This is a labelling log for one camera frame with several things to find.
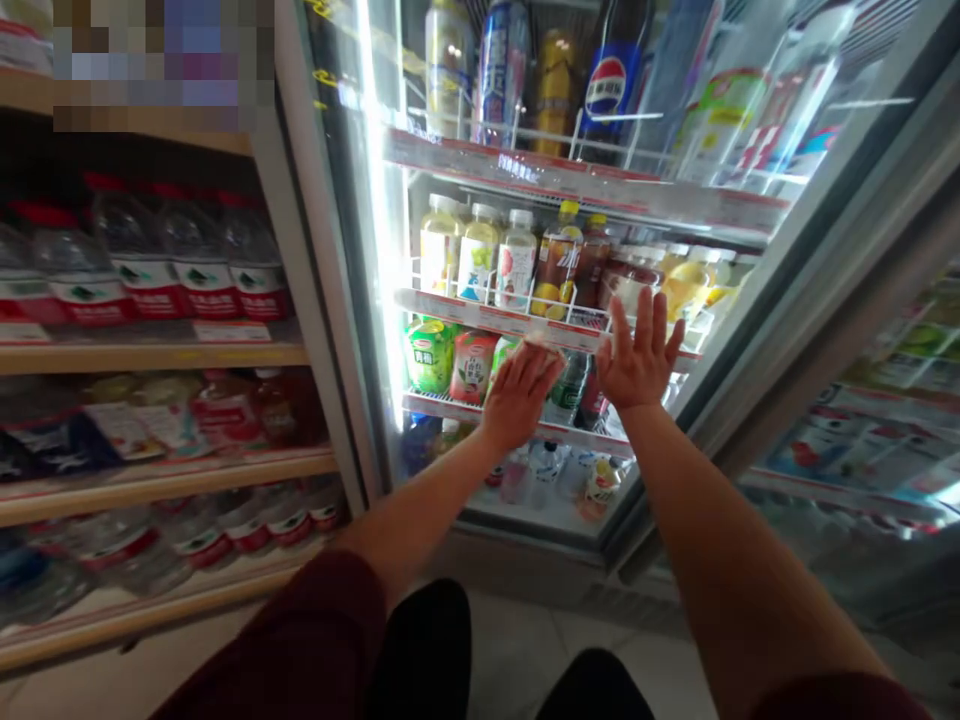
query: right hand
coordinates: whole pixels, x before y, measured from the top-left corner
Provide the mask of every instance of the right hand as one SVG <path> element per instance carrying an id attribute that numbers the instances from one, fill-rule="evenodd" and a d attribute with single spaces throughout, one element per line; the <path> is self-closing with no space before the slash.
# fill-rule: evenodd
<path id="1" fill-rule="evenodd" d="M 604 338 L 597 350 L 597 377 L 600 390 L 617 412 L 641 405 L 660 405 L 677 362 L 683 342 L 684 321 L 678 320 L 670 342 L 667 336 L 667 297 L 649 287 L 637 301 L 637 329 L 630 337 L 630 325 L 623 303 L 614 296 L 610 301 L 613 319 L 613 343 Z"/>

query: forearm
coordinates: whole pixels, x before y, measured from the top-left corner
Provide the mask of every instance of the forearm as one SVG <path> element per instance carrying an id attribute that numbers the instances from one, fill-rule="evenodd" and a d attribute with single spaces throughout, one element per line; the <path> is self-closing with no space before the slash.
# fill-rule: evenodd
<path id="1" fill-rule="evenodd" d="M 500 459 L 481 432 L 474 431 L 347 527 L 334 547 L 355 552 L 370 564 L 392 608 Z"/>
<path id="2" fill-rule="evenodd" d="M 721 716 L 804 675 L 886 674 L 823 586 L 660 407 L 621 415 Z"/>

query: hand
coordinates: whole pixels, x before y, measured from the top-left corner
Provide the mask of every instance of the hand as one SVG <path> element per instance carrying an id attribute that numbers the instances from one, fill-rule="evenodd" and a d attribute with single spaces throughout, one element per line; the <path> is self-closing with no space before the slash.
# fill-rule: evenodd
<path id="1" fill-rule="evenodd" d="M 630 337 L 630 325 L 620 298 L 610 301 L 613 318 L 613 346 L 605 338 L 597 350 L 597 377 L 600 390 L 617 412 L 640 405 L 660 405 L 677 362 L 683 342 L 684 322 L 678 320 L 670 342 L 667 336 L 667 297 L 649 287 L 637 302 L 637 330 Z"/>
<path id="2" fill-rule="evenodd" d="M 499 455 L 506 455 L 533 436 L 543 401 L 561 372 L 562 361 L 528 342 L 503 361 L 487 393 L 478 430 Z"/>

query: beverage cooler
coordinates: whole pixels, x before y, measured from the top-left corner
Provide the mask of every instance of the beverage cooler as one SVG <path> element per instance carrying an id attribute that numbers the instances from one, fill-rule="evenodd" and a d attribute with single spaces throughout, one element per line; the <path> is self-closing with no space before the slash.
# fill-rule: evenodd
<path id="1" fill-rule="evenodd" d="M 591 359 L 610 298 L 652 286 L 688 328 L 663 398 L 680 426 L 872 637 L 921 665 L 943 647 L 955 3 L 316 0 L 276 18 L 368 503 L 471 432 L 522 338 L 567 360 L 434 571 L 676 614 Z M 918 692 L 949 695 L 951 667 Z"/>

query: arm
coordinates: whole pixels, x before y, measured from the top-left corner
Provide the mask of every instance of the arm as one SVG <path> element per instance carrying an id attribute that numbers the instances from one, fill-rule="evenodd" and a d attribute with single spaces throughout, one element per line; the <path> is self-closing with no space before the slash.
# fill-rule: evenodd
<path id="1" fill-rule="evenodd" d="M 817 579 L 690 442 L 660 398 L 683 339 L 666 342 L 666 302 L 644 290 L 636 337 L 611 303 L 614 343 L 597 354 L 600 387 L 637 455 L 721 717 L 811 675 L 889 671 Z"/>
<path id="2" fill-rule="evenodd" d="M 388 607 L 401 600 L 490 470 L 533 435 L 561 370 L 543 348 L 523 343 L 497 372 L 480 426 L 337 538 L 334 548 L 373 568 Z"/>

